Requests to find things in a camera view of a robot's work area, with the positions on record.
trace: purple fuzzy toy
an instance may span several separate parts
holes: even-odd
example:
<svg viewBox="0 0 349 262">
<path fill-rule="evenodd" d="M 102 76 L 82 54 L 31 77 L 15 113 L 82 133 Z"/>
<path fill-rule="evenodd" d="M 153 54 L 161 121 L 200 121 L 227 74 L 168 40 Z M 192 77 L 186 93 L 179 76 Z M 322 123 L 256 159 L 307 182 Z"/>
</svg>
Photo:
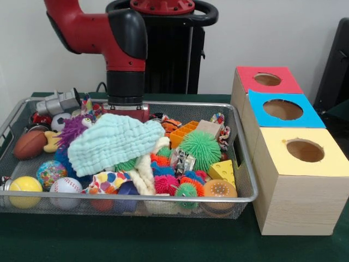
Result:
<svg viewBox="0 0 349 262">
<path fill-rule="evenodd" d="M 68 148 L 70 146 L 70 143 L 73 142 L 88 128 L 86 125 L 82 124 L 82 120 L 84 118 L 89 118 L 90 120 L 92 120 L 91 115 L 76 116 L 63 120 L 64 128 L 62 130 L 62 133 L 57 136 L 58 138 L 61 138 L 57 143 L 58 147 L 64 146 Z"/>
</svg>

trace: wooden block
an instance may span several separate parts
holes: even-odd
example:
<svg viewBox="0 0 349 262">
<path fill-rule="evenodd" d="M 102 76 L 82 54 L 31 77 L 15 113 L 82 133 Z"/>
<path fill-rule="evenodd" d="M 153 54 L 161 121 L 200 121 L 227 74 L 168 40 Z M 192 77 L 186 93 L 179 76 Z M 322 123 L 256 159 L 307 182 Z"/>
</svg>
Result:
<svg viewBox="0 0 349 262">
<path fill-rule="evenodd" d="M 303 93 L 287 67 L 237 67 L 231 104 L 237 108 L 240 117 L 249 90 L 262 93 Z"/>
<path fill-rule="evenodd" d="M 221 127 L 221 124 L 201 120 L 195 130 L 200 130 L 212 134 L 217 139 L 219 137 Z"/>
<path fill-rule="evenodd" d="M 349 161 L 322 128 L 260 128 L 253 166 L 262 235 L 331 235 L 349 194 Z"/>
<path fill-rule="evenodd" d="M 241 120 L 251 159 L 259 126 L 325 128 L 303 94 L 258 93 L 250 90 Z"/>
</svg>

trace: colorful ball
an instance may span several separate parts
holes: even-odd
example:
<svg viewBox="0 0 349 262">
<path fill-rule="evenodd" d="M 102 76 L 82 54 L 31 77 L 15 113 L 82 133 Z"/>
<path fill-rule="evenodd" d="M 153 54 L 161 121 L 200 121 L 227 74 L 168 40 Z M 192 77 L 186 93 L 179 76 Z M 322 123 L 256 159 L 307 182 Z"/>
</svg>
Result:
<svg viewBox="0 0 349 262">
<path fill-rule="evenodd" d="M 47 191 L 50 190 L 52 184 L 58 179 L 68 175 L 65 167 L 56 160 L 43 163 L 37 171 L 37 179 Z"/>
<path fill-rule="evenodd" d="M 71 177 L 58 179 L 53 183 L 51 193 L 81 193 L 82 185 Z M 77 207 L 81 201 L 79 198 L 51 198 L 51 203 L 62 210 L 69 210 Z"/>
<path fill-rule="evenodd" d="M 22 176 L 13 180 L 9 187 L 9 191 L 42 192 L 43 188 L 34 177 Z M 32 196 L 10 196 L 9 199 L 11 204 L 19 209 L 30 209 L 35 206 L 41 198 Z"/>
</svg>

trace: black handle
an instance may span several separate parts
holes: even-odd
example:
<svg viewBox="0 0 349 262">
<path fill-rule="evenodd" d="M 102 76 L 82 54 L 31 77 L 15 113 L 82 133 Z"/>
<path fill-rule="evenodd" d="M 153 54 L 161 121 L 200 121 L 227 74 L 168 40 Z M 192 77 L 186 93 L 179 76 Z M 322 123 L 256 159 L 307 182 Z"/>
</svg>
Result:
<svg viewBox="0 0 349 262">
<path fill-rule="evenodd" d="M 218 21 L 218 10 L 215 6 L 204 1 L 194 0 L 195 10 L 201 11 L 203 15 L 194 13 L 185 15 L 148 15 L 142 14 L 146 25 L 171 25 L 185 27 L 203 27 L 215 24 Z M 129 0 L 116 0 L 106 7 L 106 12 L 116 9 L 130 8 Z"/>
</svg>

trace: cheese toy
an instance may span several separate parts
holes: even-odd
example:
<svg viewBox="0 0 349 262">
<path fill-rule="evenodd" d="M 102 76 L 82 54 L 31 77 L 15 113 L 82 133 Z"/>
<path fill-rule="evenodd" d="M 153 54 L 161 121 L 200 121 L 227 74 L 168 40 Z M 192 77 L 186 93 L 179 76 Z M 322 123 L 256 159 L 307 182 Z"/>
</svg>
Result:
<svg viewBox="0 0 349 262">
<path fill-rule="evenodd" d="M 212 179 L 225 180 L 230 184 L 232 184 L 236 189 L 234 171 L 233 171 L 233 162 L 231 160 L 212 164 L 208 170 L 208 175 Z"/>
</svg>

